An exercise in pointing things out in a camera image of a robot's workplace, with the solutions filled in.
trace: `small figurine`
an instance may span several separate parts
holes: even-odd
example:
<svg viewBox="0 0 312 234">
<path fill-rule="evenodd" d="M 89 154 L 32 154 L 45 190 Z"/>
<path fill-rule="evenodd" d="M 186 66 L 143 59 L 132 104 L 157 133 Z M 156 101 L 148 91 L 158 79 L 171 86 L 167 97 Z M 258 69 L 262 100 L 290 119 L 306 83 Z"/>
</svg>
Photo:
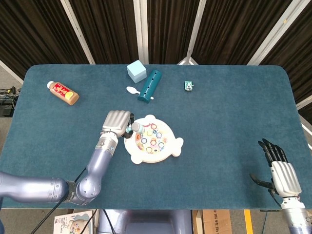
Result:
<svg viewBox="0 0 312 234">
<path fill-rule="evenodd" d="M 185 91 L 192 91 L 193 90 L 193 82 L 191 81 L 185 81 L 184 82 L 184 90 Z"/>
</svg>

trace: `robot finger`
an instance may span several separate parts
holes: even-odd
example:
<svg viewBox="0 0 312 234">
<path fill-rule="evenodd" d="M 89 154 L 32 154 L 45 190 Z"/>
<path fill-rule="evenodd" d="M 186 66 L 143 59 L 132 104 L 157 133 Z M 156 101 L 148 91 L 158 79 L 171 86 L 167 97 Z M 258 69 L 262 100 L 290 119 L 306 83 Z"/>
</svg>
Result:
<svg viewBox="0 0 312 234">
<path fill-rule="evenodd" d="M 274 150 L 275 155 L 277 157 L 277 161 L 283 161 L 282 155 L 279 153 L 279 150 L 277 149 L 276 145 L 272 144 L 272 147 L 273 147 L 273 150 Z"/>
<path fill-rule="evenodd" d="M 279 155 L 281 156 L 282 158 L 282 161 L 283 162 L 288 162 L 287 158 L 286 158 L 286 155 L 283 151 L 283 149 L 281 147 L 279 147 L 278 145 L 275 145 L 275 147 L 277 148 L 278 152 L 279 152 Z"/>
<path fill-rule="evenodd" d="M 261 142 L 261 141 L 258 141 L 258 144 L 262 147 L 264 153 L 265 153 L 265 158 L 267 159 L 268 161 L 268 164 L 269 166 L 271 166 L 271 163 L 274 161 L 273 158 L 272 158 L 272 155 L 271 153 L 269 152 L 269 149 L 267 148 L 267 146 Z"/>
<path fill-rule="evenodd" d="M 278 161 L 276 153 L 275 153 L 275 151 L 273 149 L 274 145 L 272 143 L 270 143 L 268 140 L 264 139 L 264 138 L 262 139 L 262 141 L 264 142 L 264 144 L 267 146 L 269 152 L 271 153 L 273 161 Z"/>
</svg>

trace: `bottle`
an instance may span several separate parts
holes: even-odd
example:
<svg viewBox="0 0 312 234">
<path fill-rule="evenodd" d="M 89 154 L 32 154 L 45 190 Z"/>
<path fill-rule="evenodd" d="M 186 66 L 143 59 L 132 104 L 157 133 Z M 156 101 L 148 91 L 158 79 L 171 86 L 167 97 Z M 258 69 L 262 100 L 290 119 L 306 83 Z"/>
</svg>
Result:
<svg viewBox="0 0 312 234">
<path fill-rule="evenodd" d="M 50 81 L 48 82 L 47 87 L 50 89 L 52 94 L 71 106 L 74 105 L 79 98 L 79 95 L 76 92 L 59 82 Z"/>
</svg>

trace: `gray floor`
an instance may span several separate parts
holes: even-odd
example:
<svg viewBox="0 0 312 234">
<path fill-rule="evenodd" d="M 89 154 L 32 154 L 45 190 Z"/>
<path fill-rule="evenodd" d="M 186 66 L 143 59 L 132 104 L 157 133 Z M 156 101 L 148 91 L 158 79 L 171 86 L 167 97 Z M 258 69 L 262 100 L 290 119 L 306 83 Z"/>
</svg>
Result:
<svg viewBox="0 0 312 234">
<path fill-rule="evenodd" d="M 0 88 L 21 87 L 6 71 L 0 68 Z M 0 152 L 11 124 L 11 118 L 0 118 Z M 312 145 L 312 136 L 307 134 L 308 141 Z M 49 212 L 48 209 L 2 209 L 0 219 L 5 226 L 6 234 L 30 233 L 41 219 Z M 49 219 L 36 232 L 37 234 L 52 234 L 54 216 L 67 214 L 66 209 L 57 209 Z M 251 210 L 253 234 L 262 234 L 266 212 Z M 233 234 L 245 234 L 245 219 L 243 210 L 231 210 L 231 222 Z M 288 227 L 281 212 L 269 212 L 265 225 L 265 234 L 288 234 Z"/>
</svg>

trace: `plastic spoon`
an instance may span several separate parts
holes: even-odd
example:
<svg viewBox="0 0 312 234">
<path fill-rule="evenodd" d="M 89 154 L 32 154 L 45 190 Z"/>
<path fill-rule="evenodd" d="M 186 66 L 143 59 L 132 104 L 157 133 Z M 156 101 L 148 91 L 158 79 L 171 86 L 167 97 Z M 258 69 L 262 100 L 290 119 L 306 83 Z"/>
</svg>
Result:
<svg viewBox="0 0 312 234">
<path fill-rule="evenodd" d="M 140 94 L 140 92 L 138 90 L 136 90 L 135 87 L 131 87 L 131 86 L 128 86 L 127 87 L 127 91 L 130 93 L 130 94 Z"/>
</svg>

